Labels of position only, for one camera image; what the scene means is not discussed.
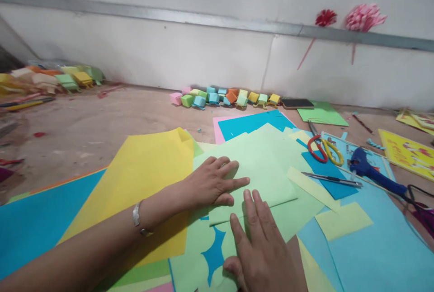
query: scissors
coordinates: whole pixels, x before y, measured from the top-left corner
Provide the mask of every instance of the scissors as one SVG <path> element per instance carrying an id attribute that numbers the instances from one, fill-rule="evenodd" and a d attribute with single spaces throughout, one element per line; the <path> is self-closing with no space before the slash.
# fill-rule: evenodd
<path id="1" fill-rule="evenodd" d="M 334 165 L 337 166 L 343 165 L 344 157 L 342 156 L 341 152 L 339 152 L 339 150 L 329 141 L 326 141 L 325 139 L 321 139 L 321 134 L 318 134 L 318 131 L 316 130 L 315 126 L 310 120 L 307 121 L 307 123 L 309 124 L 309 128 L 311 129 L 311 132 L 313 134 L 313 137 L 307 143 L 307 147 L 309 149 L 310 154 L 312 154 L 312 156 L 321 163 L 327 163 L 327 161 L 330 158 L 330 161 Z M 312 150 L 311 144 L 313 142 L 315 142 L 316 146 L 318 147 L 318 150 L 321 152 L 323 159 L 320 158 L 318 155 L 316 155 L 316 153 Z M 325 151 L 322 149 L 321 143 L 324 144 Z M 331 147 L 332 150 L 335 151 L 335 153 L 339 157 L 339 162 L 336 161 L 335 158 L 332 156 L 329 147 Z"/>

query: left hand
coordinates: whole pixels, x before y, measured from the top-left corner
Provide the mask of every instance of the left hand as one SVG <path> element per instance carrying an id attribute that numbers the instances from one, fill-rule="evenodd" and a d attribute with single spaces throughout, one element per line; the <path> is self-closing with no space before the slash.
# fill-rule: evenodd
<path id="1" fill-rule="evenodd" d="M 237 161 L 222 156 L 207 158 L 194 172 L 178 183 L 185 196 L 187 208 L 210 205 L 234 205 L 234 198 L 227 191 L 246 186 L 250 178 L 224 179 L 229 172 L 239 167 Z"/>

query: blue glue gun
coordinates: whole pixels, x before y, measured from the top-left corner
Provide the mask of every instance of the blue glue gun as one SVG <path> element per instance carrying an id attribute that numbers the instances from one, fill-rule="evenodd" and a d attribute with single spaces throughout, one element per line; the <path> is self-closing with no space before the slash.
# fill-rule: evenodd
<path id="1" fill-rule="evenodd" d="M 395 193 L 396 195 L 401 197 L 405 195 L 407 187 L 390 180 L 388 177 L 375 170 L 374 167 L 368 163 L 368 160 L 366 159 L 366 152 L 363 150 L 363 148 L 358 147 L 354 151 L 353 155 L 351 156 L 350 163 L 351 165 L 349 166 L 349 169 L 351 171 L 356 170 L 357 175 L 370 178 L 380 186 L 383 186 L 385 189 Z"/>

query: pink paper cube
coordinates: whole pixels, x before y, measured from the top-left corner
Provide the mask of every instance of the pink paper cube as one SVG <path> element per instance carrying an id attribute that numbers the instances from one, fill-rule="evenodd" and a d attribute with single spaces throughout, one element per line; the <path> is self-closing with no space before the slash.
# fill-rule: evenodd
<path id="1" fill-rule="evenodd" d="M 187 86 L 187 87 L 182 89 L 182 94 L 190 94 L 190 92 L 191 92 L 190 86 Z"/>
<path id="2" fill-rule="evenodd" d="M 182 105 L 181 97 L 182 97 L 182 94 L 179 93 L 179 92 L 172 93 L 172 94 L 170 95 L 170 101 L 171 101 L 173 104 L 176 104 L 176 105 Z"/>

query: concrete floor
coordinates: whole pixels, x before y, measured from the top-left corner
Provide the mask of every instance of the concrete floor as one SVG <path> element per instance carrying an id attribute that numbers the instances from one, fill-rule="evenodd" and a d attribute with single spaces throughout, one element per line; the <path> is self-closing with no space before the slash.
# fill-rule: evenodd
<path id="1" fill-rule="evenodd" d="M 171 91 L 135 86 L 123 87 L 109 92 L 103 99 L 98 98 L 98 93 L 105 89 L 109 87 L 93 88 L 81 94 L 61 94 L 53 102 L 14 114 L 19 126 L 0 140 L 0 145 L 11 144 L 0 148 L 0 159 L 25 158 L 25 162 L 16 175 L 0 184 L 0 203 L 5 203 L 10 197 L 18 194 L 109 165 L 128 135 L 150 134 L 182 127 L 197 141 L 215 143 L 213 117 L 263 111 L 252 107 L 239 110 L 210 106 L 204 111 L 177 107 L 170 103 Z M 317 129 L 338 137 L 346 131 L 348 141 L 380 154 L 380 150 L 366 143 L 368 138 L 372 138 L 375 143 L 381 143 L 378 128 L 427 146 L 433 139 L 425 132 L 397 122 L 396 113 L 391 110 L 335 107 L 348 119 L 350 126 L 342 129 L 339 126 L 318 124 Z M 297 127 L 308 130 L 307 123 L 301 120 L 296 110 L 285 110 L 281 107 L 279 110 Z M 354 111 L 359 112 L 360 118 L 374 131 L 374 135 L 369 134 L 350 117 Z M 33 136 L 35 132 L 45 132 L 46 135 L 36 138 Z M 431 181 L 394 165 L 392 170 L 399 183 L 413 183 L 434 192 Z M 416 198 L 434 207 L 434 202 L 430 198 L 423 195 Z M 434 246 L 434 240 L 428 242 Z"/>

